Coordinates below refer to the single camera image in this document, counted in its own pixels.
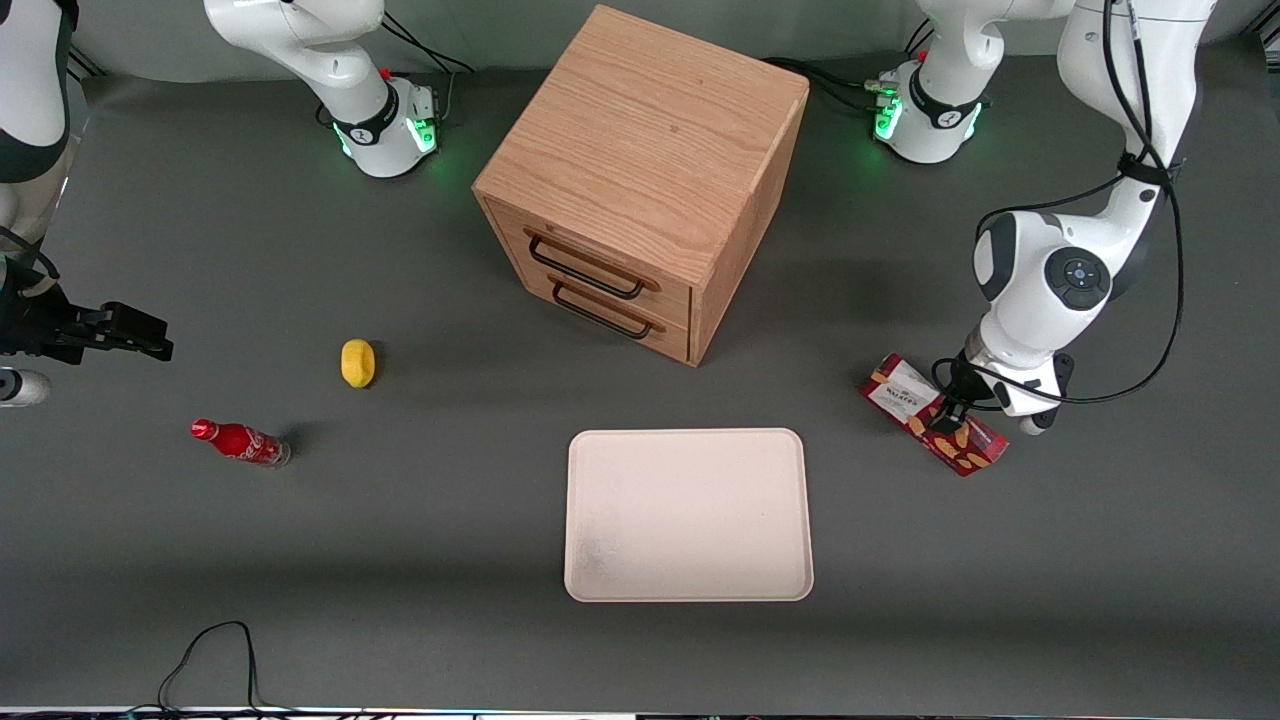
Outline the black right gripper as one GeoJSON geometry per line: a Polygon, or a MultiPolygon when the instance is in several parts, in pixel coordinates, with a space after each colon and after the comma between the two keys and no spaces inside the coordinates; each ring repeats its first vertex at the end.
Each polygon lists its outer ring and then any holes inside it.
{"type": "Polygon", "coordinates": [[[169,363],[174,345],[168,323],[136,307],[108,302],[101,307],[72,306],[60,288],[32,299],[13,283],[1,293],[1,355],[49,357],[64,364],[83,361],[90,348],[127,348],[169,363]],[[61,345],[58,343],[61,329],[61,345]]]}

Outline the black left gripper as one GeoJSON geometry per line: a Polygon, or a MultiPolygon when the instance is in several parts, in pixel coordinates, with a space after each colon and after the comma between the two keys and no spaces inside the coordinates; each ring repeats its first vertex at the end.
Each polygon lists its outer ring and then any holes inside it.
{"type": "Polygon", "coordinates": [[[1005,405],[987,384],[987,375],[972,366],[966,351],[959,351],[950,365],[950,400],[941,401],[937,413],[929,419],[929,430],[950,436],[963,428],[963,418],[972,410],[1005,410],[1005,405]]]}

